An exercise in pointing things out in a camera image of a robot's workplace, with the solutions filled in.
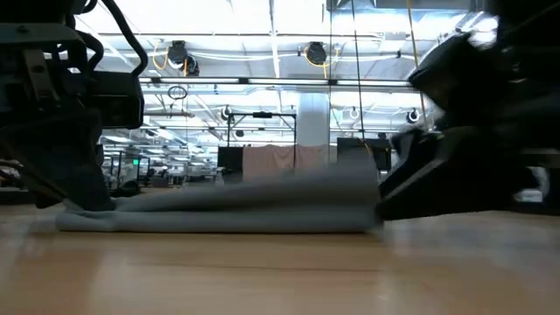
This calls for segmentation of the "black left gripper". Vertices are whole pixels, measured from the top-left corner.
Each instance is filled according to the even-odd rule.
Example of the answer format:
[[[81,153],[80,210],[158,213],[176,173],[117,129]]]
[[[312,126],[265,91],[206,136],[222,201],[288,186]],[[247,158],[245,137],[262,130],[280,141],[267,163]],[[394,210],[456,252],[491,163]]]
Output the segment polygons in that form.
[[[91,106],[103,56],[92,35],[57,23],[1,24],[1,166],[37,208],[64,200],[112,211],[97,141],[102,115]]]

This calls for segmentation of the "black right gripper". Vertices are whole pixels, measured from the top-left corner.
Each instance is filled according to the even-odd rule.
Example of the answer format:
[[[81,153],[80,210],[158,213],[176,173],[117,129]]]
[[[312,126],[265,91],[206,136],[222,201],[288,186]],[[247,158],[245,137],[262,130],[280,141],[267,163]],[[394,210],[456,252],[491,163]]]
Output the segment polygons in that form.
[[[391,138],[398,162],[379,184],[383,221],[502,210],[538,186],[524,166],[559,166],[559,88],[448,109],[444,133]]]

